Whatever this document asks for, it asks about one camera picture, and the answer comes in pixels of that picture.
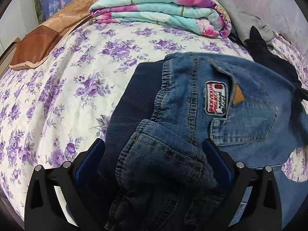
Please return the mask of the grey garment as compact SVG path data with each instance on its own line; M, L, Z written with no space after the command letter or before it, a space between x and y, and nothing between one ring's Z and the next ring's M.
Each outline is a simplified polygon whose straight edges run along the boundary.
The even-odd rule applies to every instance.
M267 48L272 51L274 49L272 40L275 38L274 31L258 16L240 9L231 0L218 0L222 7L227 11L231 19L231 33L229 38L235 40L236 43L241 44L247 48L245 43L249 39L249 33L252 26L254 26L265 40Z

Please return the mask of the orange brown pillow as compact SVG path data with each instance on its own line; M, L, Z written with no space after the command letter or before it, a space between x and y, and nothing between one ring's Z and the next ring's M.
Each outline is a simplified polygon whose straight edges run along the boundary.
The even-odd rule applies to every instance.
M28 33L19 43L10 68L34 69L42 65L62 39L87 22L89 8L99 0L73 0Z

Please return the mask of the folded teal floral blanket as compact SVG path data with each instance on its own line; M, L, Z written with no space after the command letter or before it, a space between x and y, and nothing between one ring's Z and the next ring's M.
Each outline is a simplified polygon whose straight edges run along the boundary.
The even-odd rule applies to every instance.
M99 0L89 12L97 23L147 22L219 39L232 29L216 0Z

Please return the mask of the blue denim jeans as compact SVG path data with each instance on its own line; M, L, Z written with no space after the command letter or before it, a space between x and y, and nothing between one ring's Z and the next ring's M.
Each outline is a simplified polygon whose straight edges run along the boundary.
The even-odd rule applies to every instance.
M226 192L206 139L250 168L273 168L286 226L307 195L307 183L282 171L307 146L295 86L247 59L174 53L137 66L111 117L98 169L105 230L217 230L211 221Z

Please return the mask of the purple floral bedspread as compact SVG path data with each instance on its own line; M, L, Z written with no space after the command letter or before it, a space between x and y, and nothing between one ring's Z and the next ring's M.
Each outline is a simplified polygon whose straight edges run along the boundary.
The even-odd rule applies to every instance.
M104 138L138 64L174 52L250 59L230 38L211 39L150 23L86 23L38 68L1 78L1 188L19 217L34 167L59 167Z

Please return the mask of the folded black pants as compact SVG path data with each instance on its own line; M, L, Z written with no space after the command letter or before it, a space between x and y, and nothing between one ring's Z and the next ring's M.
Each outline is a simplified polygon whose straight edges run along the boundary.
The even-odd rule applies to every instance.
M268 50L265 40L261 37L255 26L251 26L249 38L245 40L245 43L255 62L264 65L286 78L296 87L295 94L300 99L307 101L307 90L301 88L302 83L298 78L295 67Z

